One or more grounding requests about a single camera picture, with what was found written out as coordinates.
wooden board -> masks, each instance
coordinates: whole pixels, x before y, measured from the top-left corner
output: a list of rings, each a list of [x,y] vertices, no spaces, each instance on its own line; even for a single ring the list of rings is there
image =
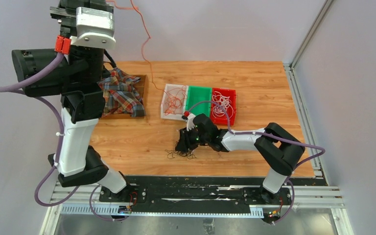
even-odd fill
[[[145,62],[118,62],[129,74],[147,74]],[[292,95],[281,62],[153,62],[154,82],[235,89],[237,115],[234,130],[254,130],[276,122],[304,141]],[[179,138],[183,121],[160,118],[163,91],[148,84],[144,119],[102,119],[91,145],[114,169],[123,174],[189,176],[265,176],[269,165],[256,151],[214,152],[200,146],[195,159],[168,159]],[[313,177],[311,164],[303,164],[297,177]]]

robotic arm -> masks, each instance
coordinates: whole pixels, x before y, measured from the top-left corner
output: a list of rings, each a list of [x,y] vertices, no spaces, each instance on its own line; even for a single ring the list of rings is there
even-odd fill
[[[278,140],[256,132],[272,134],[276,137],[299,142],[290,133],[276,123],[270,123],[265,128],[252,131],[232,131],[218,129],[205,114],[185,116],[188,121],[186,128],[179,130],[180,138],[175,147],[176,151],[190,152],[199,145],[207,145],[217,152],[235,150],[259,151],[269,163],[270,170],[263,181],[262,194],[276,194],[288,176],[290,176],[303,155],[305,148],[281,142],[277,148],[274,143]]]
[[[113,7],[105,0],[60,0],[50,8],[57,19],[60,35],[54,49],[13,50],[12,59],[18,81],[41,71],[56,56],[68,58],[43,79],[23,88],[29,97],[61,94],[64,125],[59,162],[56,165],[63,187],[99,183],[118,193],[127,183],[121,173],[111,169],[89,146],[90,137],[103,113],[105,100],[97,82],[110,73],[103,66],[106,49],[115,46]]]

gray floor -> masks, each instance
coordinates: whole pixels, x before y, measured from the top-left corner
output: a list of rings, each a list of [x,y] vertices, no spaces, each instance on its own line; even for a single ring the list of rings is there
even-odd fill
[[[276,226],[260,219],[129,217],[106,222],[93,215],[61,215],[57,235],[336,235],[329,209],[292,211]]]

white wall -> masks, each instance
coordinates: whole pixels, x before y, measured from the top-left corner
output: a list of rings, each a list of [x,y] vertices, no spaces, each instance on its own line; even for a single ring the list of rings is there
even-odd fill
[[[11,50],[53,48],[58,24],[49,16],[57,2],[0,0],[0,85],[17,82]],[[59,97],[50,99],[60,107]],[[36,235],[46,208],[34,201],[38,182],[50,169],[58,124],[39,101],[18,94],[0,94],[0,235]],[[43,187],[48,200],[55,179]]]
[[[134,0],[150,60],[291,62],[325,0]],[[130,6],[129,0],[117,0]],[[142,60],[134,11],[116,11],[117,60]]]
[[[376,1],[335,1],[296,72],[355,234],[376,234]]]

plaid shirt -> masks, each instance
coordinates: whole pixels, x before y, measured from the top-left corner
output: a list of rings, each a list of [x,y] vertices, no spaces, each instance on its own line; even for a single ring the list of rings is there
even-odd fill
[[[103,117],[109,114],[130,114],[133,118],[146,116],[143,99],[133,86],[141,78],[128,75],[119,68],[110,73],[111,77],[98,82],[106,100]]]

